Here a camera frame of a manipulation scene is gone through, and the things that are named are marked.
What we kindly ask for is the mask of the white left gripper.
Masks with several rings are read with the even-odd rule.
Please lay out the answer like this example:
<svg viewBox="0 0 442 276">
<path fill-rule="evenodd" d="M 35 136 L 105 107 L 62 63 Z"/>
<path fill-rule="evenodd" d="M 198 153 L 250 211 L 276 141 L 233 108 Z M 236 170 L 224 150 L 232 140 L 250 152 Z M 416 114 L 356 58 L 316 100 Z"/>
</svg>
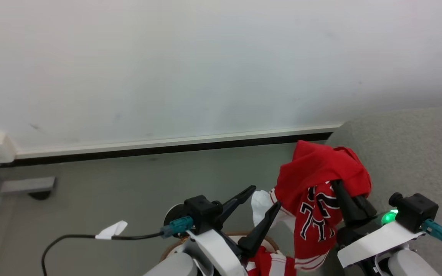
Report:
<svg viewBox="0 0 442 276">
<path fill-rule="evenodd" d="M 256 191 L 250 185 L 230 200 L 221 204 L 221 213 L 216 218 L 216 225 L 223 226 L 232 213 L 243 205 Z M 215 230 L 203 234 L 187 231 L 188 239 L 183 243 L 184 276 L 247 276 L 246 264 L 242 258 L 253 258 L 265 239 L 275 220 L 281 203 L 276 202 L 269 208 L 259 224 L 251 232 L 218 233 Z M 240 257 L 234 250 L 240 249 Z"/>
</svg>

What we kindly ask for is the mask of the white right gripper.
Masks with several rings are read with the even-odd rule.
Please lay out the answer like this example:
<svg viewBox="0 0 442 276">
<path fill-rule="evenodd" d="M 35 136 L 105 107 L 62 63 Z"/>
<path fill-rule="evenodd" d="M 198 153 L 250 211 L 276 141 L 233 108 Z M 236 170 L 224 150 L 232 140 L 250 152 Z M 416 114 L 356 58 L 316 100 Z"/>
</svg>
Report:
<svg viewBox="0 0 442 276">
<path fill-rule="evenodd" d="M 425 232 L 410 232 L 400 225 L 395 210 L 376 218 L 377 211 L 365 196 L 351 197 L 340 179 L 331 185 L 346 226 L 339 229 L 337 243 L 337 258 L 344 269 L 356 266 L 365 276 L 425 275 L 425 260 L 409 245 Z M 368 222 L 351 228 L 362 221 Z"/>
</svg>

